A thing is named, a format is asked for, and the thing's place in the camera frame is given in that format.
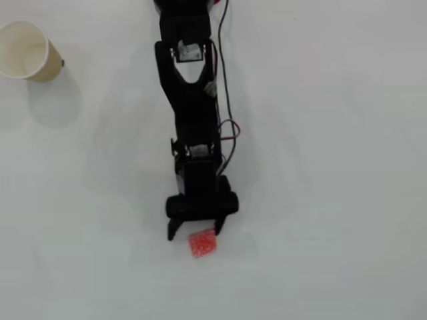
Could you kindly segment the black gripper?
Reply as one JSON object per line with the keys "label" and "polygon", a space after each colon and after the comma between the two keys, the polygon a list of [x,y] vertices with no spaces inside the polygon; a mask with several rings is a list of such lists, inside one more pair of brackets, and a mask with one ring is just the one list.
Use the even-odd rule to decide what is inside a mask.
{"label": "black gripper", "polygon": [[[188,197],[204,197],[231,192],[228,178],[225,175],[218,175],[222,164],[223,161],[217,157],[191,158],[177,153],[174,157],[174,169],[179,193]],[[223,216],[215,220],[216,235],[220,234],[226,218]],[[168,241],[173,241],[181,226],[181,220],[169,220],[167,224]]]}

